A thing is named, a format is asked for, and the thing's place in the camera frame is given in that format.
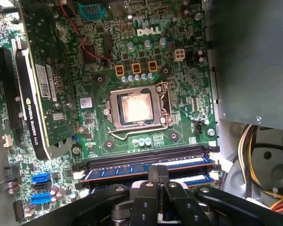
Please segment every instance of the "yellow wire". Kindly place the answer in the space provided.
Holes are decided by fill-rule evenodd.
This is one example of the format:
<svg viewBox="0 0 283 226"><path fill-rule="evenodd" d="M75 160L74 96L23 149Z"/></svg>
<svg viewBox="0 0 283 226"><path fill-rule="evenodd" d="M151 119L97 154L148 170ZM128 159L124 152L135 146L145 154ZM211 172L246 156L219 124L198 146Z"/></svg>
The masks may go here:
<svg viewBox="0 0 283 226"><path fill-rule="evenodd" d="M259 182L259 180L258 180L258 178L257 178L257 176L255 174L255 171L254 171L254 168L253 168L253 163L251 161L251 142L252 142L252 140L253 140L253 137L250 138L250 143L248 145L248 159L247 159L247 161L249 162L249 165L250 165L250 175L251 175L252 179L254 181L256 181L258 184L260 184L260 182ZM278 195L278 194L275 195L273 192L267 192L267 191L263 191L263 192L265 194L269 194L271 196L274 196L275 198L283 199L282 195Z"/></svg>
<svg viewBox="0 0 283 226"><path fill-rule="evenodd" d="M279 205L280 203L283 202L283 199L280 199L279 201L275 202L271 207L270 209L272 210L273 208L275 208L277 205Z"/></svg>

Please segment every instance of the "blue connector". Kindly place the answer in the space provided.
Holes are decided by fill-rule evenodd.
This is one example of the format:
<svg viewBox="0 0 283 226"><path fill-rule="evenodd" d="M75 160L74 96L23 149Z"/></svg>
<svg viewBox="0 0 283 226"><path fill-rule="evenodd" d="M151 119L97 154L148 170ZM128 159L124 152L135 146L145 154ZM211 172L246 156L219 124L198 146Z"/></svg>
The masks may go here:
<svg viewBox="0 0 283 226"><path fill-rule="evenodd" d="M33 175L32 182L33 183L43 183L50 180L50 173L39 173Z"/></svg>
<svg viewBox="0 0 283 226"><path fill-rule="evenodd" d="M82 4L79 2L80 15L88 21L104 19L106 8L101 4Z"/></svg>
<svg viewBox="0 0 283 226"><path fill-rule="evenodd" d="M41 194L34 194L30 198L30 202L32 204L45 204L51 201L51 195L49 192L41 193Z"/></svg>

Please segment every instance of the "label sticker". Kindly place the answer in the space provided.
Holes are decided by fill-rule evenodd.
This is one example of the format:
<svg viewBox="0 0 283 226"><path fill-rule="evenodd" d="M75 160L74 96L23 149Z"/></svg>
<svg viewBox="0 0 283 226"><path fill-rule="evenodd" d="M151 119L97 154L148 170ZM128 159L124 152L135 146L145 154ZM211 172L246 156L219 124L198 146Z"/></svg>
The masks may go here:
<svg viewBox="0 0 283 226"><path fill-rule="evenodd" d="M64 114L63 113L56 113L52 114L53 120L54 121L59 121L64 119Z"/></svg>
<svg viewBox="0 0 283 226"><path fill-rule="evenodd" d="M45 67L36 64L36 71L38 75L41 97L50 98L50 91L49 91L49 85L48 85L47 73Z"/></svg>
<svg viewBox="0 0 283 226"><path fill-rule="evenodd" d="M80 104L82 109L92 107L91 97L80 98Z"/></svg>
<svg viewBox="0 0 283 226"><path fill-rule="evenodd" d="M56 89L55 89L55 83L53 82L53 75L52 75L51 66L46 65L46 69L47 69L48 80L49 80L49 84L50 84L52 101L57 102L57 94L56 94Z"/></svg>

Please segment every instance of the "capacitor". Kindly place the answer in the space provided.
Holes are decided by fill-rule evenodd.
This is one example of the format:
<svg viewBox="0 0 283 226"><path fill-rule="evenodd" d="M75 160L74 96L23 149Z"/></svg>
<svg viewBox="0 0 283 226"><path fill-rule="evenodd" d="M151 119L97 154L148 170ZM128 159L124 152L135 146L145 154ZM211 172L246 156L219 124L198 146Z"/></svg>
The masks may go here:
<svg viewBox="0 0 283 226"><path fill-rule="evenodd" d="M70 194L71 199L75 199L79 195L79 192L77 190L72 190Z"/></svg>
<svg viewBox="0 0 283 226"><path fill-rule="evenodd" d="M86 132L86 131L87 131L87 126L86 126L86 125L80 126L80 128L79 128L79 133L84 133L84 132Z"/></svg>
<svg viewBox="0 0 283 226"><path fill-rule="evenodd" d="M149 39L147 39L147 40L144 42L144 46L145 46L145 48L147 48L147 49L152 48L152 43L151 43L151 41L150 41Z"/></svg>
<svg viewBox="0 0 283 226"><path fill-rule="evenodd" d="M146 80L147 79L147 75L144 73L144 74L141 74L141 79L142 80Z"/></svg>
<svg viewBox="0 0 283 226"><path fill-rule="evenodd" d="M127 48L129 51L134 51L135 50L135 45L133 42L128 42Z"/></svg>
<svg viewBox="0 0 283 226"><path fill-rule="evenodd" d="M56 185L52 186L51 191L50 191L50 195L55 195L58 190L59 190L58 186L56 186Z"/></svg>
<svg viewBox="0 0 283 226"><path fill-rule="evenodd" d="M166 44L167 44L166 38L161 38L161 39L159 40L159 46L160 46L161 48L166 47Z"/></svg>
<svg viewBox="0 0 283 226"><path fill-rule="evenodd" d="M152 144L151 138L150 137L145 138L145 145L146 146L151 146L151 144Z"/></svg>
<svg viewBox="0 0 283 226"><path fill-rule="evenodd" d="M195 20L201 20L201 18L202 18L201 13L196 13L194 18L195 18Z"/></svg>
<svg viewBox="0 0 283 226"><path fill-rule="evenodd" d="M140 138L140 139L138 140L138 146L139 146L139 147L144 147L144 146L145 146L145 139Z"/></svg>
<svg viewBox="0 0 283 226"><path fill-rule="evenodd" d="M60 188L57 192L56 192L56 196L62 197L63 195L65 195L65 189L64 188Z"/></svg>
<svg viewBox="0 0 283 226"><path fill-rule="evenodd" d="M133 75L129 75L129 76L128 76L128 81L134 81Z"/></svg>
<svg viewBox="0 0 283 226"><path fill-rule="evenodd" d="M16 185L15 187L11 188L8 190L8 193L9 194L15 194L17 193L18 191L21 190L21 186L20 185Z"/></svg>
<svg viewBox="0 0 283 226"><path fill-rule="evenodd" d="M151 72L148 74L148 78L153 79L153 74Z"/></svg>
<svg viewBox="0 0 283 226"><path fill-rule="evenodd" d="M8 183L8 188L13 188L13 187L15 187L18 184L19 184L19 180L10 181Z"/></svg>
<svg viewBox="0 0 283 226"><path fill-rule="evenodd" d="M170 27L175 28L177 24L177 17L173 17L170 23Z"/></svg>
<svg viewBox="0 0 283 226"><path fill-rule="evenodd" d="M127 16L127 21L133 21L133 16L131 14Z"/></svg>
<svg viewBox="0 0 283 226"><path fill-rule="evenodd" d="M189 15L190 15L189 10L185 9L182 13L183 20L186 20L187 18L189 18Z"/></svg>
<svg viewBox="0 0 283 226"><path fill-rule="evenodd" d="M133 30L133 24L132 24L132 22L128 22L127 23L127 31L131 32L132 30Z"/></svg>
<svg viewBox="0 0 283 226"><path fill-rule="evenodd" d="M139 81L139 80L141 79L141 77L140 77L139 74L136 74L136 75L134 76L134 79L135 79L136 81Z"/></svg>
<svg viewBox="0 0 283 226"><path fill-rule="evenodd" d="M183 6L182 6L182 9L185 10L189 7L189 2L188 1L183 1Z"/></svg>
<svg viewBox="0 0 283 226"><path fill-rule="evenodd" d="M135 146L138 145L138 139L133 139L132 144L135 145Z"/></svg>
<svg viewBox="0 0 283 226"><path fill-rule="evenodd" d="M202 56L203 55L203 51L200 49L200 50L198 50L197 54L198 54L198 56Z"/></svg>
<svg viewBox="0 0 283 226"><path fill-rule="evenodd" d="M25 212L25 213L27 213L27 212L30 212L31 210L33 210L34 209L34 204L28 204L27 206L25 206L24 207L24 209L23 209L23 211Z"/></svg>
<svg viewBox="0 0 283 226"><path fill-rule="evenodd" d="M122 83L126 83L126 82L128 82L128 79L127 79L126 76L123 76L123 77L121 78L121 81L122 81Z"/></svg>
<svg viewBox="0 0 283 226"><path fill-rule="evenodd" d="M56 197L56 196L52 196L52 197L51 197L51 201L52 201L52 202L55 202L56 200L57 200L57 197Z"/></svg>
<svg viewBox="0 0 283 226"><path fill-rule="evenodd" d="M122 21L122 22L120 23L119 27L120 27L120 31L121 31L121 32L126 32L126 31L127 31L127 25L125 24L124 21Z"/></svg>

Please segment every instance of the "white connector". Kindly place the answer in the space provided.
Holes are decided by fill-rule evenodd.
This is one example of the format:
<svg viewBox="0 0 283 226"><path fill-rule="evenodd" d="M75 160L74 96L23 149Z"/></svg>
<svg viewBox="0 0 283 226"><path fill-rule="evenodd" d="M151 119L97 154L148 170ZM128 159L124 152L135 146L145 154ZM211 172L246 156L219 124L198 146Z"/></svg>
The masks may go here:
<svg viewBox="0 0 283 226"><path fill-rule="evenodd" d="M11 147L13 145L13 138L11 138L11 135L5 135L2 139L5 140L4 147Z"/></svg>
<svg viewBox="0 0 283 226"><path fill-rule="evenodd" d="M174 51L174 62L181 62L185 59L185 52L184 49L180 48L180 49L176 49Z"/></svg>

